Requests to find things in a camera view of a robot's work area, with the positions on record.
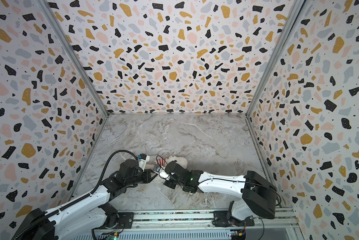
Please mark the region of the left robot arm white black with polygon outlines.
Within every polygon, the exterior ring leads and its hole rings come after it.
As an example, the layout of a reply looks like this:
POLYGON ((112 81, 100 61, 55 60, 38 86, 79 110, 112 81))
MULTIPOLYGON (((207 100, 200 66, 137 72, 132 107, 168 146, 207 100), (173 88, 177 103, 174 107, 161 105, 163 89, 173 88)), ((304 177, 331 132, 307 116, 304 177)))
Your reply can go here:
POLYGON ((156 174, 135 160, 121 163, 120 169, 89 192, 55 208, 35 209, 23 220, 14 240, 71 240, 96 228, 125 226, 111 201, 127 189, 148 184, 156 174))

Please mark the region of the white plush teddy bear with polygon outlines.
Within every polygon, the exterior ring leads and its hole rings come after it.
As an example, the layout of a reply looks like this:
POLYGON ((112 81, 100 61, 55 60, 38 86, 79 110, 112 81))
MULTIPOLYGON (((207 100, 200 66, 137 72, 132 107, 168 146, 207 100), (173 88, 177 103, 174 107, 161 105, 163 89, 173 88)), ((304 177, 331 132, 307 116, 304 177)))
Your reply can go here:
MULTIPOLYGON (((166 159, 167 163, 176 162, 177 164, 179 164, 184 169, 187 168, 187 159, 184 158, 184 157, 170 156, 170 157, 164 158, 164 159, 166 159)), ((149 161, 146 164, 146 168, 147 169, 152 169, 154 167, 154 165, 158 165, 157 162, 156 162, 156 159, 154 161, 149 161)))

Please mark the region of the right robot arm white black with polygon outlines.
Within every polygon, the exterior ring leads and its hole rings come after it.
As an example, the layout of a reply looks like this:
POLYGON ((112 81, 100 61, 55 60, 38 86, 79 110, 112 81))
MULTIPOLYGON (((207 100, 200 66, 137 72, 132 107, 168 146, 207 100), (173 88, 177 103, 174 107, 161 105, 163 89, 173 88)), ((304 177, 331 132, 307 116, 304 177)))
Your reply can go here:
POLYGON ((253 171, 241 176, 214 175, 200 170, 189 171, 176 161, 165 167, 157 167, 164 185, 181 189, 189 194, 220 193, 240 198, 229 203, 228 210, 215 211, 212 224, 215 227, 250 226, 252 217, 275 219, 277 192, 273 184, 253 171))

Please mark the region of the red white striped knit sweater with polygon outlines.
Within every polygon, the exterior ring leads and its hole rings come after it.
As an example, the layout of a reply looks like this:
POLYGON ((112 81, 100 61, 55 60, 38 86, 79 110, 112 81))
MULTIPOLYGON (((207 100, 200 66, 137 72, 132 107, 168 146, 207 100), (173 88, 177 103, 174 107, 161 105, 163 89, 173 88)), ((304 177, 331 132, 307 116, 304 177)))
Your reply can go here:
POLYGON ((166 165, 168 164, 166 159, 164 159, 163 157, 161 156, 157 156, 156 157, 156 162, 158 165, 160 165, 161 167, 166 167, 166 165))

